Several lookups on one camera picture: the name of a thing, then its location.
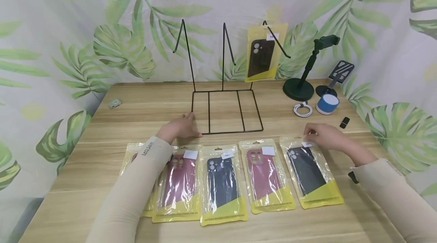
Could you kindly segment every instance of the arm sleeve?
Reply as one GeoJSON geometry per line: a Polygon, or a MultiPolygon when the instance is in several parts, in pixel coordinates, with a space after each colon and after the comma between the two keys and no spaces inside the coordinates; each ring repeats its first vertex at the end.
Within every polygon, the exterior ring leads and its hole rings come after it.
{"type": "Polygon", "coordinates": [[[354,174],[407,243],[437,242],[436,211],[387,159],[356,167],[354,174]]]}
{"type": "Polygon", "coordinates": [[[139,218],[173,148],[151,137],[107,195],[86,243],[133,243],[139,218]]]}

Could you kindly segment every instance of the wood grain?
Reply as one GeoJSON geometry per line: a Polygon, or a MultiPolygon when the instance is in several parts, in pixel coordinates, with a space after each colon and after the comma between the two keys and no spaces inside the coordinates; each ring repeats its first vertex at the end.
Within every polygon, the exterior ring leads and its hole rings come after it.
{"type": "MultiPolygon", "coordinates": [[[[327,82],[311,80],[311,83],[315,87],[327,82]]],[[[264,131],[216,134],[175,143],[223,145],[240,140],[273,138],[279,148],[280,136],[300,135],[308,122],[338,127],[347,116],[351,121],[343,132],[366,145],[377,156],[388,156],[344,96],[339,96],[340,105],[330,116],[321,115],[314,109],[313,115],[301,118],[293,113],[293,105],[297,102],[282,93],[282,84],[283,81],[262,81],[253,85],[264,131]]],[[[249,86],[241,82],[225,83],[228,90],[249,86]]],[[[219,90],[221,83],[199,83],[196,88],[219,90]]],[[[192,83],[114,85],[20,242],[83,242],[101,203],[117,180],[127,143],[143,142],[162,124],[180,113],[189,112],[192,90],[192,83]],[[111,110],[107,103],[115,98],[123,104],[111,110]]],[[[239,92],[239,96],[245,126],[258,129],[260,124],[251,92],[239,92]]],[[[309,104],[315,106],[318,99],[314,95],[309,104]]],[[[210,97],[210,106],[212,131],[242,129],[235,92],[214,94],[210,97]]],[[[203,132],[208,131],[206,93],[196,93],[195,112],[198,127],[203,132]]],[[[351,160],[337,151],[324,151],[324,154],[345,205],[308,210],[298,206],[294,211],[250,214],[247,222],[207,227],[201,227],[198,222],[152,224],[149,218],[141,218],[137,242],[223,242],[224,239],[226,242],[403,242],[381,209],[348,178],[351,160]]]]}

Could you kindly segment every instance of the hand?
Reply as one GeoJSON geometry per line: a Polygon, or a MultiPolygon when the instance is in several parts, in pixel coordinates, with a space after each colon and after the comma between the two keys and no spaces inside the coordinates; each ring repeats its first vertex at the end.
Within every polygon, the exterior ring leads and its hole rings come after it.
{"type": "Polygon", "coordinates": [[[345,152],[353,140],[349,139],[340,130],[327,124],[308,123],[303,132],[305,140],[314,142],[328,150],[345,152]]]}
{"type": "Polygon", "coordinates": [[[170,144],[176,137],[202,137],[203,135],[193,127],[194,118],[193,112],[182,114],[179,118],[163,125],[156,136],[170,144]]]}

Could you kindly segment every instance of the small gray object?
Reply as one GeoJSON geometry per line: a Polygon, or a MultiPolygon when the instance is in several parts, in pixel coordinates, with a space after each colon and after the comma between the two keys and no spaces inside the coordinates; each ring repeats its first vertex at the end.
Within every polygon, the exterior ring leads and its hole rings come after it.
{"type": "Polygon", "coordinates": [[[121,105],[121,101],[119,99],[113,99],[109,102],[108,107],[109,108],[116,108],[117,106],[121,105]]]}

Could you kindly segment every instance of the phone case packaging bag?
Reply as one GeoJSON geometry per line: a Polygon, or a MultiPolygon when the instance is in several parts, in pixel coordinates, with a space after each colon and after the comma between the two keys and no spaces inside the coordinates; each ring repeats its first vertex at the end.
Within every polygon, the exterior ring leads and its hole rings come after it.
{"type": "Polygon", "coordinates": [[[205,146],[200,154],[200,225],[247,221],[237,145],[205,146]]]}
{"type": "Polygon", "coordinates": [[[282,45],[287,34],[288,24],[253,25],[247,31],[247,67],[245,82],[274,79],[282,51],[271,35],[270,27],[282,45]]]}
{"type": "MultiPolygon", "coordinates": [[[[124,170],[132,163],[138,153],[138,150],[143,147],[143,142],[133,142],[128,143],[126,148],[126,154],[124,154],[123,159],[123,165],[121,165],[121,170],[119,176],[123,175],[124,170]]],[[[153,186],[152,193],[149,196],[149,199],[147,200],[146,207],[144,208],[142,216],[145,217],[153,217],[154,211],[155,211],[155,202],[156,202],[156,188],[157,188],[157,182],[159,180],[156,180],[155,185],[153,186]]]]}
{"type": "Polygon", "coordinates": [[[285,161],[304,209],[343,204],[334,176],[320,148],[302,137],[280,138],[285,161]]]}
{"type": "Polygon", "coordinates": [[[254,214],[296,208],[273,139],[239,142],[250,209],[254,214]]]}
{"type": "Polygon", "coordinates": [[[158,181],[152,222],[200,219],[199,161],[201,145],[173,146],[173,157],[158,181]]]}

